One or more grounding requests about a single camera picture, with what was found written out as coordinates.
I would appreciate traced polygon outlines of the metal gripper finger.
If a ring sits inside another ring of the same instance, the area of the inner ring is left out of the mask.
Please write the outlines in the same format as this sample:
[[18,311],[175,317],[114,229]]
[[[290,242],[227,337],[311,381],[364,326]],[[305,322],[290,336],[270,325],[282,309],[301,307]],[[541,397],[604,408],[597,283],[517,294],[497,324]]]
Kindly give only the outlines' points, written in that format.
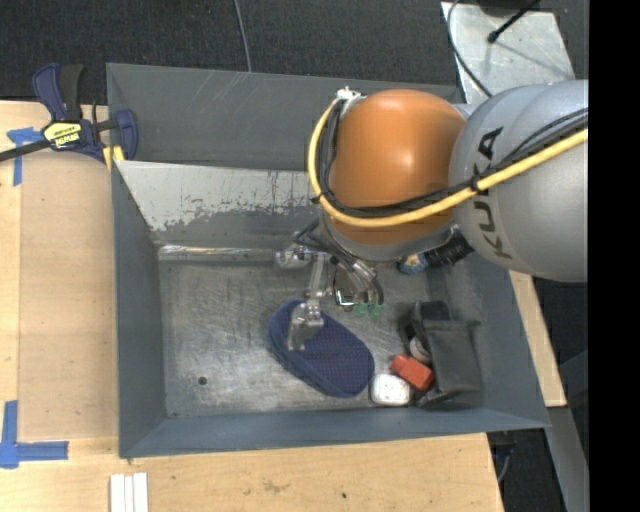
[[290,351],[305,349],[305,343],[324,327],[324,319],[318,299],[308,299],[296,305],[289,318],[287,348]]
[[305,247],[293,247],[279,250],[274,255],[278,269],[296,271],[308,267],[313,260],[313,252]]

